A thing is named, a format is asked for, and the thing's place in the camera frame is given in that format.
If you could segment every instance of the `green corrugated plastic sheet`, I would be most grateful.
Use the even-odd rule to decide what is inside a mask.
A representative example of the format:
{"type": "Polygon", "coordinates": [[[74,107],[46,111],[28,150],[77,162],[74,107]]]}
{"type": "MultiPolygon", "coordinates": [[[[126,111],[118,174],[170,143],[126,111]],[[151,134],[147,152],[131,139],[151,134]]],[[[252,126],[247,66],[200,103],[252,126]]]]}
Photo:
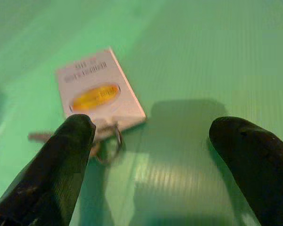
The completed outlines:
{"type": "Polygon", "coordinates": [[[208,129],[234,115],[283,140],[283,0],[0,0],[0,196],[28,133],[64,120],[55,70],[108,46],[148,121],[89,162],[71,225],[258,226],[208,129]]]}

